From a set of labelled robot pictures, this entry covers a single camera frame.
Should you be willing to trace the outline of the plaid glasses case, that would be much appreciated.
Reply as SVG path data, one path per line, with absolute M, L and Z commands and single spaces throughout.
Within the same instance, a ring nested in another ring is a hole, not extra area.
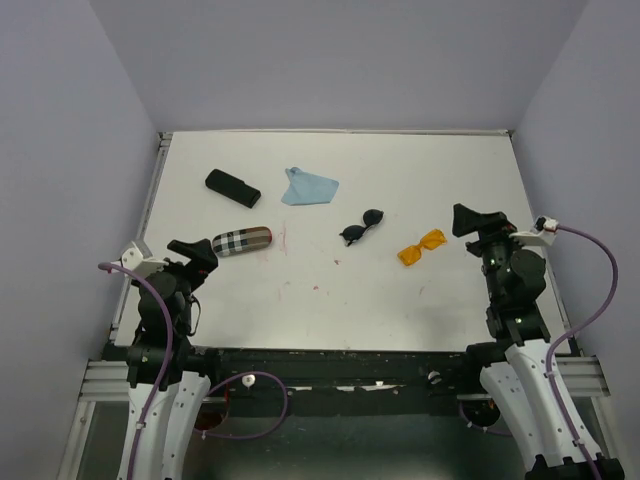
M 213 238 L 211 245 L 218 257 L 231 257 L 266 249 L 271 242 L 271 230 L 259 226 L 219 234 Z

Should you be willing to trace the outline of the blue cleaning cloth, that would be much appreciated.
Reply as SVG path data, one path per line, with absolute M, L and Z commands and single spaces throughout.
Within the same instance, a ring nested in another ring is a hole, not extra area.
M 339 188 L 339 182 L 303 171 L 297 167 L 285 170 L 289 186 L 281 198 L 288 206 L 329 204 Z

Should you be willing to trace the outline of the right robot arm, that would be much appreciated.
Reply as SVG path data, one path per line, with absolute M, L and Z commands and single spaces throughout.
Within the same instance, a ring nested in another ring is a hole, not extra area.
M 481 259 L 492 341 L 471 345 L 460 367 L 469 390 L 485 390 L 496 404 L 521 454 L 528 479 L 622 479 L 585 426 L 559 369 L 556 350 L 578 333 L 552 339 L 537 305 L 546 288 L 546 261 L 538 249 L 567 226 L 548 216 L 520 231 L 502 212 L 453 207 L 452 233 L 476 234 L 466 250 Z

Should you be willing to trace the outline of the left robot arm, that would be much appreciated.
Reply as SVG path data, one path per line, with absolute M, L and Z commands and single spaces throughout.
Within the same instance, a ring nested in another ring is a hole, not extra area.
M 220 368 L 196 360 L 190 342 L 194 291 L 218 266 L 209 240 L 173 240 L 185 263 L 154 257 L 132 242 L 114 270 L 139 292 L 139 323 L 127 351 L 128 423 L 118 471 L 121 479 L 179 479 L 188 441 L 205 395 L 222 380 Z

